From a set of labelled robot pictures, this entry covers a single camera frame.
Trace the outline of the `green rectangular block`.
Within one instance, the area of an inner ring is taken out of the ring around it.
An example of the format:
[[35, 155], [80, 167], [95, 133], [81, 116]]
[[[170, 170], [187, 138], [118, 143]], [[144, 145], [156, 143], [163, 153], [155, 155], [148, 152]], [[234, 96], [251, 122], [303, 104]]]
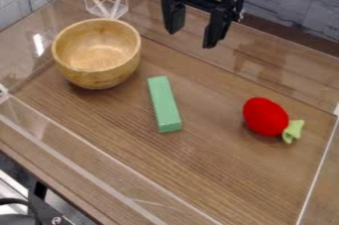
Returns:
[[182, 118], [167, 76], [151, 77], [148, 90], [156, 116], [158, 131], [170, 133], [182, 129]]

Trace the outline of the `brown wooden bowl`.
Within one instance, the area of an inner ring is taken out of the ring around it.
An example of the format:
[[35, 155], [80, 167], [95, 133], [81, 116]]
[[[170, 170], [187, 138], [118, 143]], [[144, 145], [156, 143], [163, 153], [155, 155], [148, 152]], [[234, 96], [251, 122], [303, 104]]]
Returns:
[[65, 79], [86, 89], [123, 83], [140, 63], [142, 39], [124, 21], [88, 19], [67, 26], [52, 43], [52, 56]]

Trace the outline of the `red plush strawberry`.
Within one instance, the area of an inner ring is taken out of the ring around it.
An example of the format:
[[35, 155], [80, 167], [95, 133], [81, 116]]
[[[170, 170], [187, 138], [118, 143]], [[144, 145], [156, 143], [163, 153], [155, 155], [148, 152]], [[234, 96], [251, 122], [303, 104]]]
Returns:
[[248, 128], [264, 137], [280, 137], [291, 144], [302, 136], [304, 121], [291, 120], [283, 107], [263, 97], [251, 98], [243, 106]]

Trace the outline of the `black table leg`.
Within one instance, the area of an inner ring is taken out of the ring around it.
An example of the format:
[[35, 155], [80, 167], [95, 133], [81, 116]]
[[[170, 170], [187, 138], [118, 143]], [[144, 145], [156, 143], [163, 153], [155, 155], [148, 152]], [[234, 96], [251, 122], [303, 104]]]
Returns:
[[37, 212], [41, 212], [47, 207], [47, 192], [48, 189], [44, 184], [40, 181], [35, 180], [28, 191], [28, 200]]

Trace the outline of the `clear acrylic corner bracket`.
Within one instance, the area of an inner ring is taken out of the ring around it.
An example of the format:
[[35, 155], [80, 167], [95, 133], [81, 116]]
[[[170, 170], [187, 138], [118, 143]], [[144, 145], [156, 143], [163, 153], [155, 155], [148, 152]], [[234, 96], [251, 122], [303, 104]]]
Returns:
[[84, 8], [99, 18], [118, 20], [128, 12], [128, 0], [84, 0]]

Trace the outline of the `clear acrylic tray wall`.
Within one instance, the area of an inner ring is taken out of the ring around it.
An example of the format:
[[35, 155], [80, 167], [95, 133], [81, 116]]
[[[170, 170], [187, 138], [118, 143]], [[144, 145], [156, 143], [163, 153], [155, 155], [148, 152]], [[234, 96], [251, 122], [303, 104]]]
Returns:
[[102, 225], [223, 225], [3, 85], [0, 151]]

